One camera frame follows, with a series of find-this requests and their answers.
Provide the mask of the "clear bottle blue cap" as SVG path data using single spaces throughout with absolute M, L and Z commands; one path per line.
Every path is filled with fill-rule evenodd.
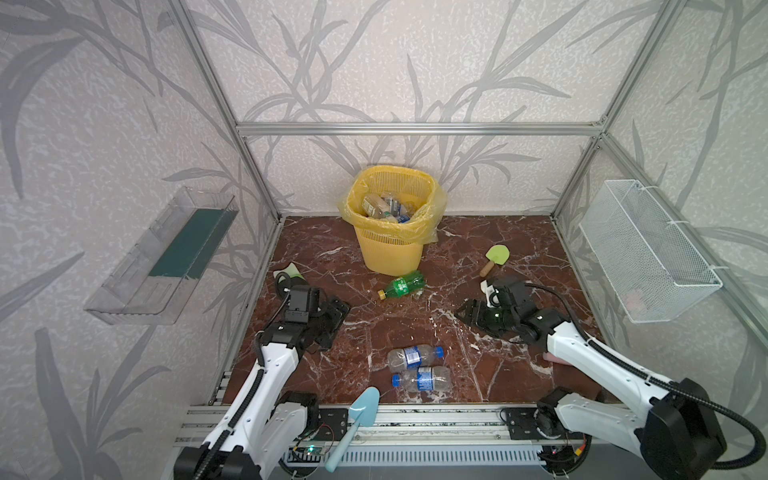
M 430 367 L 439 363 L 445 356 L 441 346 L 429 344 L 395 348 L 387 355 L 387 364 L 391 373 L 401 373 L 419 367 Z

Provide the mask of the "clear bottle blue label front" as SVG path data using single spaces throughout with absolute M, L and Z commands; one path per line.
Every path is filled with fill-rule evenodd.
M 448 392 L 453 388 L 451 371 L 444 366 L 418 367 L 392 375 L 393 387 L 407 392 Z

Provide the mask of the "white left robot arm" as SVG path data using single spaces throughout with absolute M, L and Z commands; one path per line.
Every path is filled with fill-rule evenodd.
M 331 348 L 352 306 L 320 289 L 287 294 L 254 339 L 256 360 L 235 400 L 201 445 L 185 447 L 174 479 L 267 479 L 296 439 L 318 429 L 316 396 L 284 385 L 307 350 Z

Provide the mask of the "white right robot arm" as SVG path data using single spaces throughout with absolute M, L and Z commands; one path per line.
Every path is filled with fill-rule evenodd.
M 658 377 L 553 309 L 491 306 L 468 300 L 455 313 L 493 336 L 513 333 L 566 361 L 619 399 L 609 405 L 562 390 L 543 401 L 564 429 L 588 434 L 642 458 L 661 479 L 700 479 L 710 470 L 738 470 L 760 461 L 764 434 L 742 415 L 708 397 L 696 382 Z

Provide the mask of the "soda water bottle blue label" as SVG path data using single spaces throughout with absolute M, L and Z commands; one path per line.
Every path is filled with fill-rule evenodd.
M 410 210 L 395 196 L 387 195 L 383 197 L 383 200 L 387 203 L 391 216 L 398 223 L 407 223 L 411 220 Z

